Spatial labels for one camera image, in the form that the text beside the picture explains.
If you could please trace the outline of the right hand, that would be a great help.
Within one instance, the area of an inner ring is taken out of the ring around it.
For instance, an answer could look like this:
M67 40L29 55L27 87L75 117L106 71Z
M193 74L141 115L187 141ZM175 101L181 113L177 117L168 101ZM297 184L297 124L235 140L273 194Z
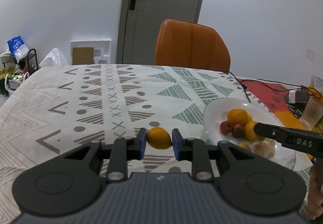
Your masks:
M317 186L317 174L313 165L309 172L309 192L305 213L307 218L314 220L322 215L322 187Z

